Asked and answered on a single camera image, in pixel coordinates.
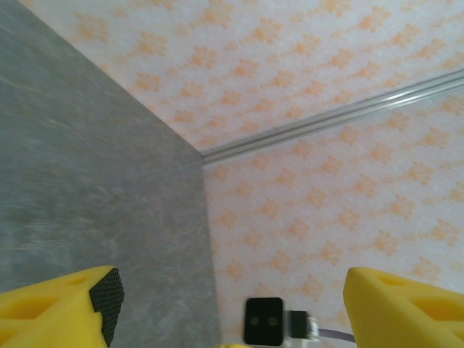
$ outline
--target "wallpaper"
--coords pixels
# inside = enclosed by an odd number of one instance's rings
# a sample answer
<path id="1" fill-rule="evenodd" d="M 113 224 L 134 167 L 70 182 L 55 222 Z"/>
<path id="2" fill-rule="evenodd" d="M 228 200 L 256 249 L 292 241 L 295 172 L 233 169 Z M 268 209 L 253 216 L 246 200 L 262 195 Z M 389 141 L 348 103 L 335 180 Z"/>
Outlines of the wallpaper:
<path id="1" fill-rule="evenodd" d="M 464 67 L 461 0 L 22 0 L 199 150 Z"/>
<path id="2" fill-rule="evenodd" d="M 351 331 L 342 289 L 352 266 L 464 289 L 464 90 L 205 174 L 225 341 L 241 341 L 247 297 L 283 297 Z"/>

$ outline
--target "ceiling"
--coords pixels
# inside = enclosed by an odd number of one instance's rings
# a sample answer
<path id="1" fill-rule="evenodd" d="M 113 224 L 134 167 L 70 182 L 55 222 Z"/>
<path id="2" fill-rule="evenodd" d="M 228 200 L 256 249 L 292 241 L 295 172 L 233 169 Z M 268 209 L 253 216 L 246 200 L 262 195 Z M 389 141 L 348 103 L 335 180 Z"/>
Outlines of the ceiling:
<path id="1" fill-rule="evenodd" d="M 202 151 L 464 66 L 460 0 L 23 0 Z"/>

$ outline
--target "yellow 3d-printed bracket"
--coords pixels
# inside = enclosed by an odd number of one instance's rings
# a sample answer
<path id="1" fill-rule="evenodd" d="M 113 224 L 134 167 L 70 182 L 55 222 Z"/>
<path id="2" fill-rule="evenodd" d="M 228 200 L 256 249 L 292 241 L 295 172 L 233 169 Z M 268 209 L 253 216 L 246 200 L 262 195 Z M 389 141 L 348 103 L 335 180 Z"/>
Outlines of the yellow 3d-printed bracket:
<path id="1" fill-rule="evenodd" d="M 464 348 L 464 295 L 351 268 L 344 302 L 358 348 Z"/>
<path id="2" fill-rule="evenodd" d="M 0 347 L 109 347 L 123 300 L 112 266 L 0 294 Z"/>

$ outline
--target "wall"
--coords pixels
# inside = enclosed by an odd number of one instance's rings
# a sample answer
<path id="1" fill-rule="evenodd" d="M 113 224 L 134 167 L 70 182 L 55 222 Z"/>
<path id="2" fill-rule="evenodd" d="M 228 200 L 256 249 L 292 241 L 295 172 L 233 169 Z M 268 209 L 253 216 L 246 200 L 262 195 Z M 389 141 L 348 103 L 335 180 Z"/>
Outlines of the wall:
<path id="1" fill-rule="evenodd" d="M 213 347 L 198 152 L 16 1 L 0 23 L 0 291 L 116 265 L 112 347 Z"/>
<path id="2" fill-rule="evenodd" d="M 22 0 L 199 150 L 464 67 L 461 0 Z"/>
<path id="3" fill-rule="evenodd" d="M 223 338 L 253 296 L 350 331 L 352 266 L 462 292 L 463 154 L 460 90 L 207 167 Z"/>

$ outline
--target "orange floral pattern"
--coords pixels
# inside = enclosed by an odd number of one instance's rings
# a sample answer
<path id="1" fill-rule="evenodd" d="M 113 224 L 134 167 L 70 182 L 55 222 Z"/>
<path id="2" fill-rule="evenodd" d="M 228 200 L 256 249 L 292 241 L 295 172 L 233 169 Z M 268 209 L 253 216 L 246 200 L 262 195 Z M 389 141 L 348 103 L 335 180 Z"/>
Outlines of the orange floral pattern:
<path id="1" fill-rule="evenodd" d="M 463 97 L 206 167 L 224 341 L 241 341 L 235 309 L 250 296 L 283 297 L 349 331 L 342 289 L 356 265 L 462 292 Z"/>
<path id="2" fill-rule="evenodd" d="M 20 1 L 200 151 L 464 66 L 458 0 Z"/>

